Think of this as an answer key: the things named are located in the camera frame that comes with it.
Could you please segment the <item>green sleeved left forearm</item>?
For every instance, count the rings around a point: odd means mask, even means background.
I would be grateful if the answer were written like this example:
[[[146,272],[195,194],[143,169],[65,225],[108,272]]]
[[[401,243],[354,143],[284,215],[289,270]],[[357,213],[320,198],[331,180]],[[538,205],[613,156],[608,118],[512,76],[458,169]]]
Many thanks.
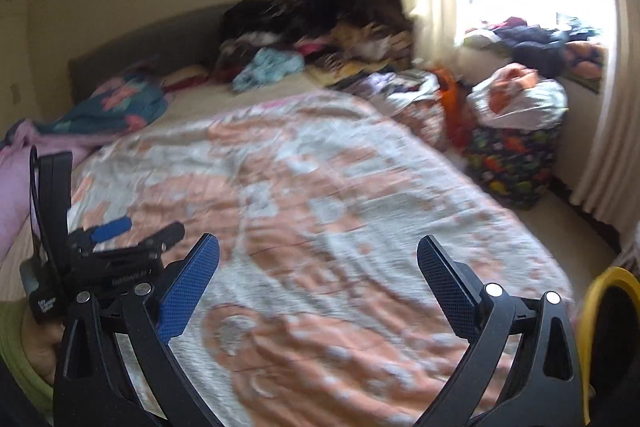
[[[25,299],[1,303],[1,358],[29,402],[52,423],[53,385],[64,325],[38,324]]]

